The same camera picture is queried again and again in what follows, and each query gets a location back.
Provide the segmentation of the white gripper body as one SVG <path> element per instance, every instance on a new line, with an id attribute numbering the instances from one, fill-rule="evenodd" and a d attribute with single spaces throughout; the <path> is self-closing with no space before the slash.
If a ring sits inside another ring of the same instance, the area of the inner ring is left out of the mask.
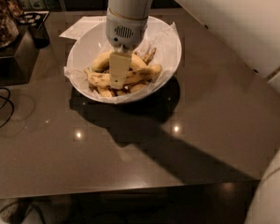
<path id="1" fill-rule="evenodd" d="M 105 34 L 116 52 L 131 52 L 143 41 L 147 18 L 131 20 L 120 16 L 111 9 L 107 11 Z"/>

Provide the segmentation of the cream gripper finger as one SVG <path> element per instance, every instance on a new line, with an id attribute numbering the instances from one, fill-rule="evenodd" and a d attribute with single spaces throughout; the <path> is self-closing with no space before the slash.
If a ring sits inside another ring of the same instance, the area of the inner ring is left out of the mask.
<path id="1" fill-rule="evenodd" d="M 131 53 L 112 52 L 109 56 L 110 87 L 120 90 L 132 62 Z"/>

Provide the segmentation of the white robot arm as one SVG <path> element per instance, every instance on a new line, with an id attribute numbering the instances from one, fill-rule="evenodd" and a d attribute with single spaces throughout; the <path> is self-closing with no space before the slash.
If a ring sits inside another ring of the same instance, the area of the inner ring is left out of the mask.
<path id="1" fill-rule="evenodd" d="M 108 0 L 108 39 L 132 49 L 140 42 L 153 0 Z M 175 0 L 209 28 L 240 62 L 189 66 L 188 140 L 161 134 L 147 151 L 191 184 L 260 179 L 243 224 L 280 224 L 280 95 L 264 79 L 280 67 L 280 0 Z"/>

